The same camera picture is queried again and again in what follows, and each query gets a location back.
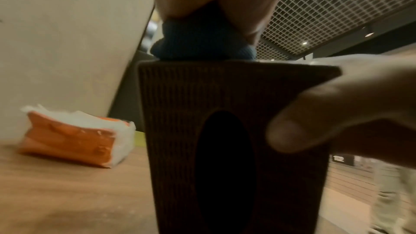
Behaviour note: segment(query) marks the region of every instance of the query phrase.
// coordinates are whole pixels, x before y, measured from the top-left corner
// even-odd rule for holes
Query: sign
[[[340,163],[340,164],[344,164],[347,166],[354,166],[353,155],[336,154],[336,155],[332,155],[331,160],[335,163]]]

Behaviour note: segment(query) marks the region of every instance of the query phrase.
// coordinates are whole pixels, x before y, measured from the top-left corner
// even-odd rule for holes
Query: skin
[[[155,0],[163,20],[185,17],[213,0]],[[217,0],[252,45],[278,0]],[[277,151],[293,153],[330,141],[337,153],[416,168],[416,56],[330,58],[344,74],[301,93],[266,131]]]

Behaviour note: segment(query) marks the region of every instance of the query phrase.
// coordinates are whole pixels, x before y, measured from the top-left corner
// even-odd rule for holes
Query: fingernail
[[[310,135],[297,122],[280,120],[272,122],[267,129],[267,140],[271,147],[280,152],[296,152],[305,148]]]

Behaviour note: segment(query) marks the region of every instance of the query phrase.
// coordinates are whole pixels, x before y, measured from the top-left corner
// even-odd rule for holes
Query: oval opening
[[[232,113],[219,111],[198,139],[195,184],[199,207],[212,233],[241,233],[250,220],[256,165],[248,132]]]

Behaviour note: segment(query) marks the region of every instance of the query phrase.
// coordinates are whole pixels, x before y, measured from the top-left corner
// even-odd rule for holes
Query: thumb
[[[280,152],[307,149],[347,127],[409,111],[414,87],[415,59],[363,67],[299,94],[271,120],[266,139]]]

